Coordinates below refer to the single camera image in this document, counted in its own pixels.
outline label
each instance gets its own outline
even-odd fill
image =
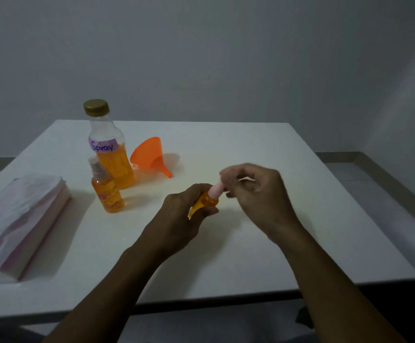
[[[115,138],[109,139],[107,141],[95,141],[89,138],[89,144],[91,149],[93,149],[97,153],[108,153],[119,149],[119,145]]]

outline forearm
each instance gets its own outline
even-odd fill
[[[44,343],[116,341],[131,309],[162,261],[157,252],[135,243]]]
[[[323,342],[404,342],[399,333],[298,223],[277,244],[285,254]]]

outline right hand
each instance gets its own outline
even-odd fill
[[[277,242],[286,226],[301,226],[277,170],[242,164],[220,172],[220,180],[239,205],[267,236]]]

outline plastic bottle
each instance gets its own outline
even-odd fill
[[[89,163],[93,173],[93,189],[95,189],[104,210],[108,213],[120,212],[125,203],[113,177],[96,156],[89,158]]]
[[[84,103],[84,110],[91,117],[90,148],[112,174],[119,190],[130,187],[134,183],[134,173],[125,150],[125,137],[108,118],[107,102],[100,99],[88,100]]]
[[[218,198],[222,195],[225,185],[222,182],[218,182],[216,185],[213,185],[208,191],[201,194],[198,201],[195,202],[193,207],[188,213],[188,218],[190,219],[197,210],[202,207],[215,207],[218,203]]]

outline pink spray nozzle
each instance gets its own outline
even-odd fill
[[[216,185],[213,185],[207,194],[213,200],[218,200],[218,198],[222,195],[223,190],[225,189],[225,185],[222,182],[218,182]]]

